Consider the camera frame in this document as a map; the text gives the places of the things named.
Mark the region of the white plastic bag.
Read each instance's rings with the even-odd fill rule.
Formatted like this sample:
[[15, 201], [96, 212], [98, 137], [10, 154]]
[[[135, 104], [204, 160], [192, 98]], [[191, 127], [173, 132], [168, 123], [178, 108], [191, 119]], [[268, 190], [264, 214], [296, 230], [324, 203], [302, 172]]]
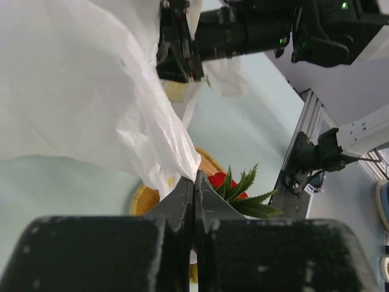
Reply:
[[199, 82], [156, 71], [158, 1], [1, 2], [1, 159], [64, 156], [139, 175], [166, 197], [194, 180], [197, 94], [247, 90], [239, 58]]

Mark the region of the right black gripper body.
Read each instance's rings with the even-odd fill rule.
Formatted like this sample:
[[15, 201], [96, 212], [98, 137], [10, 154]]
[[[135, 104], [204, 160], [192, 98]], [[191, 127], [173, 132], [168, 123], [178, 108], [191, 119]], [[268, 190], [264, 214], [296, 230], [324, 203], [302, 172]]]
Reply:
[[292, 44], [291, 62], [351, 65], [380, 30], [377, 1], [226, 1], [202, 12], [195, 40], [202, 61]]

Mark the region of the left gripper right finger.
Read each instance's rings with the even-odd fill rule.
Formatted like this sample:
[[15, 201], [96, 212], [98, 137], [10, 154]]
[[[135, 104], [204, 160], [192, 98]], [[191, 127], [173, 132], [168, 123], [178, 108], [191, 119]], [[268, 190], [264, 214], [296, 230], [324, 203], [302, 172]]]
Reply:
[[359, 239], [336, 220], [249, 220], [204, 172], [194, 183], [199, 291], [378, 291]]

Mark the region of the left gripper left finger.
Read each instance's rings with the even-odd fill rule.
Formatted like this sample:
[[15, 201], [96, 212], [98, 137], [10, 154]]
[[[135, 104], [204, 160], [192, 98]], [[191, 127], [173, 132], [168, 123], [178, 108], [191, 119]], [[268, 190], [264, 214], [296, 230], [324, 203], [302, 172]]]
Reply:
[[21, 234], [2, 291], [188, 291], [194, 185], [138, 216], [47, 216]]

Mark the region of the fake red fruit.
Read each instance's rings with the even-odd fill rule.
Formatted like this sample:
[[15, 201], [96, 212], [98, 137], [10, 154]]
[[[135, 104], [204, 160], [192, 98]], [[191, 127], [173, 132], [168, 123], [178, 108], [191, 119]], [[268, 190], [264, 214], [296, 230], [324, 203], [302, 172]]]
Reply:
[[[214, 175], [208, 176], [208, 180], [209, 180], [210, 184], [212, 185], [213, 189], [217, 190], [218, 188], [220, 188], [224, 184], [226, 177], [227, 177], [226, 173], [217, 172]], [[230, 180], [230, 187], [227, 188], [227, 191], [234, 189], [237, 185], [238, 185], [238, 183], [234, 179], [231, 179]], [[241, 192], [237, 196], [237, 199], [244, 199], [244, 198], [248, 198], [248, 194], [246, 192]]]

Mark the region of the fake pineapple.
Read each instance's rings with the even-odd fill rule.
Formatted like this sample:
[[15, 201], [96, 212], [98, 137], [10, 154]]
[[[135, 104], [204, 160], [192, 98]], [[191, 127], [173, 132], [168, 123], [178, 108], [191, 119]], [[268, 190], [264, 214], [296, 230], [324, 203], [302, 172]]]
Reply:
[[269, 219], [274, 215], [282, 214], [283, 212], [281, 210], [264, 203], [276, 193], [275, 189], [262, 195], [248, 196], [247, 191], [255, 182], [257, 170], [258, 165], [255, 164], [248, 172], [243, 171], [240, 181], [235, 182], [232, 178], [232, 169], [229, 167], [227, 173], [218, 172], [212, 176], [208, 176], [208, 181], [213, 187], [213, 190], [222, 199], [244, 216], [257, 219]]

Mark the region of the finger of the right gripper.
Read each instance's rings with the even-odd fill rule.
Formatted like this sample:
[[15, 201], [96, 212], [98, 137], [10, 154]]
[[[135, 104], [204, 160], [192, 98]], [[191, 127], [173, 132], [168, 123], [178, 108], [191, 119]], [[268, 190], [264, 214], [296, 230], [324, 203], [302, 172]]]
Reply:
[[160, 1], [157, 73], [162, 80], [200, 82], [204, 77], [198, 45], [191, 37], [188, 1]]

